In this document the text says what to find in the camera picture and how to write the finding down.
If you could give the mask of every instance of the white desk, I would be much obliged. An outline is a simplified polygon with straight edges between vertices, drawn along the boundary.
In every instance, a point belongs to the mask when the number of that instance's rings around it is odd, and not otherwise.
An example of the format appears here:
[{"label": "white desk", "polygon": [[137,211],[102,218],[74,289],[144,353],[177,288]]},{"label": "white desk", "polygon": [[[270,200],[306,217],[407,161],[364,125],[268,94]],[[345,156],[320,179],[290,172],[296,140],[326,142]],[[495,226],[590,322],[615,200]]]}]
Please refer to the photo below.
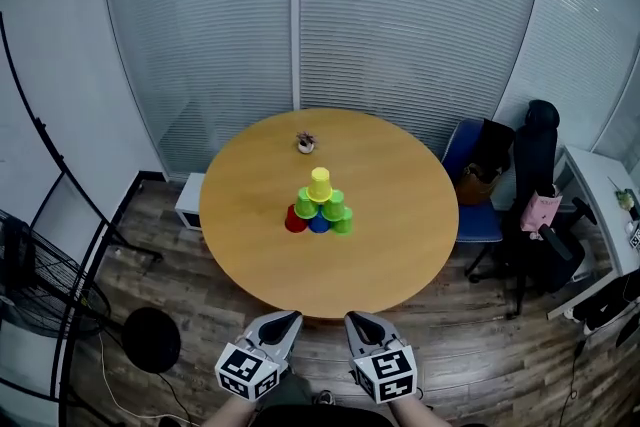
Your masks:
[{"label": "white desk", "polygon": [[640,198],[638,188],[622,163],[567,146],[554,169],[554,181],[558,180],[566,167],[573,172],[598,221],[612,270],[587,290],[549,312],[548,319],[561,315],[565,310],[591,297],[614,279],[640,268],[640,253],[631,247],[629,236],[625,232],[631,216],[618,205],[616,188],[611,183],[613,181],[622,190],[632,189],[636,197]]}]

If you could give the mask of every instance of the pink bag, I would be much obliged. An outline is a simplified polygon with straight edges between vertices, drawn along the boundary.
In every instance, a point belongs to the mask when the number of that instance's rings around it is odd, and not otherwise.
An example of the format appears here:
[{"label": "pink bag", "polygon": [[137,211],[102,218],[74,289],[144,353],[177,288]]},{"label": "pink bag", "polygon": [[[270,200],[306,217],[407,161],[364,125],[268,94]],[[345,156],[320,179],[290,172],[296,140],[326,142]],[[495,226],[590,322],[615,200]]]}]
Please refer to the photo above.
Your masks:
[{"label": "pink bag", "polygon": [[534,192],[520,217],[520,229],[537,233],[543,224],[551,226],[561,201],[561,194],[556,193],[555,197],[549,198]]}]

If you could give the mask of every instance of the window blind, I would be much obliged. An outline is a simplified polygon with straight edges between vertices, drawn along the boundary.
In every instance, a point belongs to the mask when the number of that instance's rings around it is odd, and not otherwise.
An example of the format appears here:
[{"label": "window blind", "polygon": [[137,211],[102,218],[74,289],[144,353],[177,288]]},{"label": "window blind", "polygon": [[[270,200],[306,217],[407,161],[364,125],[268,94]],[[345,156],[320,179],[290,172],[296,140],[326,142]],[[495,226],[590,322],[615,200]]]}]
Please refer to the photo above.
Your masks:
[{"label": "window blind", "polygon": [[167,171],[204,171],[250,124],[292,108],[290,0],[108,0]]},{"label": "window blind", "polygon": [[300,0],[303,107],[343,107],[440,153],[463,118],[489,117],[533,0]]},{"label": "window blind", "polygon": [[[620,99],[637,55],[637,6],[637,0],[536,0],[495,120],[517,128],[524,122],[530,100],[547,100],[560,113],[556,154],[565,144],[591,150]],[[637,97],[633,91],[632,86],[629,102]],[[634,107],[621,106],[599,152],[622,157],[611,138],[635,122],[634,112]],[[625,149],[635,133],[623,136]],[[507,209],[514,198],[512,168],[491,199],[497,208]]]},{"label": "window blind", "polygon": [[631,171],[640,161],[640,59],[594,151],[622,162]]}]

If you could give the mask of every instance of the white box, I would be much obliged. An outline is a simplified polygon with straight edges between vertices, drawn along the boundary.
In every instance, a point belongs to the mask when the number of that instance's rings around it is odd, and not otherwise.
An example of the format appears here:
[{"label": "white box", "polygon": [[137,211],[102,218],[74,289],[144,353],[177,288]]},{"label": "white box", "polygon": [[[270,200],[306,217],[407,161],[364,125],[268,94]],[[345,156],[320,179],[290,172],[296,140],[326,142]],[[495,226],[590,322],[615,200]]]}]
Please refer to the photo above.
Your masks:
[{"label": "white box", "polygon": [[191,173],[176,202],[175,211],[190,230],[200,230],[200,190],[204,173]]}]

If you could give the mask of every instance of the green cup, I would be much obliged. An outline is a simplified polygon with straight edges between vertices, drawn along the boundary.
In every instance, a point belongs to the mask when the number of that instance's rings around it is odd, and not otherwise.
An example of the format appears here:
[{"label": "green cup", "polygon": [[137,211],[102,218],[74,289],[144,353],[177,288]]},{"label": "green cup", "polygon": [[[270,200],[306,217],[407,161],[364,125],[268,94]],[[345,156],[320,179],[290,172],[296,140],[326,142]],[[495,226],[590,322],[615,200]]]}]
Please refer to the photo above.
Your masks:
[{"label": "green cup", "polygon": [[344,207],[344,216],[332,225],[333,231],[340,235],[347,235],[353,230],[353,211],[349,207]]},{"label": "green cup", "polygon": [[318,213],[318,205],[307,196],[306,187],[298,190],[298,198],[296,199],[296,205],[293,207],[293,210],[301,219],[311,219]]},{"label": "green cup", "polygon": [[331,197],[322,205],[322,217],[332,223],[344,217],[344,194],[338,189],[333,189]]}]

